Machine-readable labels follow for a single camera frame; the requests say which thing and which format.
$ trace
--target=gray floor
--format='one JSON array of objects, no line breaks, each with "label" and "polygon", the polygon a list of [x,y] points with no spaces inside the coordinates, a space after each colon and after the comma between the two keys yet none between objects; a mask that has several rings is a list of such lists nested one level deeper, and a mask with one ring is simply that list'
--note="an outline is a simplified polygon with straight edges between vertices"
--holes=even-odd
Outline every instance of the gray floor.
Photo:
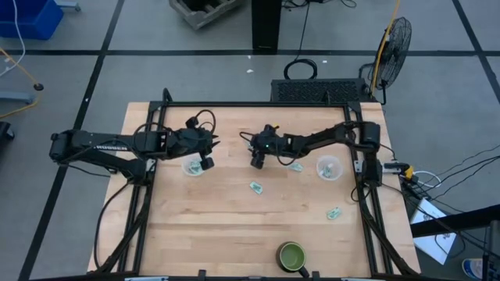
[{"label": "gray floor", "polygon": [[[484,50],[500,50],[495,0],[461,0]],[[117,0],[80,0],[82,12],[66,11],[53,38],[27,41],[29,49],[99,50]],[[304,49],[376,50],[394,1],[358,1],[347,9],[339,1],[312,5]],[[282,12],[280,49],[296,49],[304,9]],[[414,51],[473,51],[452,1],[403,0],[398,13],[412,23]],[[250,49],[250,8],[245,5],[210,26],[193,31],[165,0],[125,0],[109,46],[112,50]],[[19,49],[16,40],[0,39],[0,46]],[[369,56],[307,56],[318,63],[319,78],[353,77]],[[270,81],[280,79],[294,57],[106,56],[83,129],[118,133],[130,101],[160,99],[168,87],[177,101],[268,101]],[[16,139],[0,158],[0,272],[14,280],[30,246],[51,190],[57,166],[48,158],[50,135],[73,126],[96,56],[28,55],[23,65],[44,85],[40,104],[6,120]],[[487,58],[500,73],[500,58]],[[292,77],[306,77],[297,66]],[[18,70],[0,79],[0,88],[32,91]],[[477,151],[494,147],[500,135],[500,104],[476,56],[408,57],[388,92],[386,110],[391,142],[398,159],[417,169],[439,173]],[[0,113],[21,106],[0,104]],[[442,197],[462,210],[500,203],[493,163]],[[64,180],[52,221],[32,278],[85,273],[95,222],[102,206],[105,179],[70,170]],[[453,181],[438,190],[436,195]],[[476,231],[482,237],[482,230]],[[452,251],[459,251],[457,240]],[[465,257],[479,257],[470,245],[445,266],[419,252],[429,276],[466,279],[460,269]]]}]

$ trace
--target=blue bin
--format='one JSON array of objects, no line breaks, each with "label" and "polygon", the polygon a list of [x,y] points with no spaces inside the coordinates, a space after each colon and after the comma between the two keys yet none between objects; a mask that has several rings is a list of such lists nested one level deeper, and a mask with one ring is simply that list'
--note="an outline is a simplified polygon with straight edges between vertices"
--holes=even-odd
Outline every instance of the blue bin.
[{"label": "blue bin", "polygon": [[[23,39],[49,39],[63,17],[54,0],[16,0],[16,6]],[[18,37],[13,0],[0,0],[0,37]]]}]

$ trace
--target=green mug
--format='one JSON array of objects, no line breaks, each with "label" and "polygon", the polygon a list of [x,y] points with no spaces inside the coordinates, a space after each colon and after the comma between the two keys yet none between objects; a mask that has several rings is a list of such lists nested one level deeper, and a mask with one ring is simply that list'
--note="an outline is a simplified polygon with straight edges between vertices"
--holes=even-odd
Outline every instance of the green mug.
[{"label": "green mug", "polygon": [[295,242],[285,242],[276,250],[276,262],[285,272],[298,272],[304,278],[309,278],[305,269],[305,250]]}]

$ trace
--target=wooden table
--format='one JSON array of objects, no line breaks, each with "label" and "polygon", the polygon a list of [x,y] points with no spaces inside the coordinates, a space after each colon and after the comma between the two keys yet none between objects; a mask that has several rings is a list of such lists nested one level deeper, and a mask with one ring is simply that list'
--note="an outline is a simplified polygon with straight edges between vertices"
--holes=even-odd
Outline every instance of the wooden table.
[{"label": "wooden table", "polygon": [[[122,134],[132,134],[146,119],[148,103],[130,103]],[[142,275],[196,276],[298,276],[279,270],[274,253],[284,241],[300,243],[307,252],[306,267],[322,277],[370,276],[359,206],[349,196],[355,186],[348,148],[335,144],[312,151],[298,160],[304,171],[297,173],[267,156],[264,169],[250,166],[251,154],[240,131],[260,132],[264,125],[279,124],[279,134],[308,135],[345,120],[341,108],[210,108],[216,115],[216,134],[221,143],[212,153],[215,167],[202,176],[186,176],[183,159],[159,162],[149,213]],[[178,129],[200,108],[172,107],[166,111],[166,126]],[[381,106],[362,104],[362,117],[381,125],[380,142],[391,146]],[[208,121],[210,116],[200,116]],[[130,158],[130,153],[119,153]],[[334,155],[344,167],[334,182],[316,174],[316,160]],[[382,162],[391,153],[381,148]],[[252,181],[263,185],[256,194]],[[121,175],[109,181],[106,200],[123,186]],[[384,175],[384,183],[399,188],[397,176]],[[127,218],[132,188],[108,207],[99,236],[99,261],[120,241]],[[405,205],[400,193],[379,190],[380,206],[388,239],[416,271],[420,270]],[[339,207],[342,214],[328,220],[326,212]],[[380,247],[375,238],[379,272],[383,272]],[[131,254],[135,241],[130,245]],[[89,270],[94,269],[90,262]]]}]

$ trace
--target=fan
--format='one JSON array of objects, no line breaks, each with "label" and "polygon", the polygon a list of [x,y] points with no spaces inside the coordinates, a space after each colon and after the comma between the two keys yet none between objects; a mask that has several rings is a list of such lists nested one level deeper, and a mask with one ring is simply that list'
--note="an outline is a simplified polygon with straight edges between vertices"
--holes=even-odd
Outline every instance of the fan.
[{"label": "fan", "polygon": [[369,91],[370,95],[373,94],[371,89],[375,87],[378,90],[382,90],[384,93],[384,101],[381,102],[382,105],[386,103],[385,89],[394,83],[405,62],[411,38],[411,23],[404,17],[396,19],[389,30],[387,39],[384,40],[382,37],[382,41],[378,47],[377,56],[380,49],[382,49],[382,53],[380,55],[377,77],[374,77],[374,68],[377,64],[377,58],[375,58],[375,62],[367,63],[359,68],[359,78],[361,78],[365,68],[370,68],[368,79],[371,81],[372,87],[366,87],[366,89]]}]

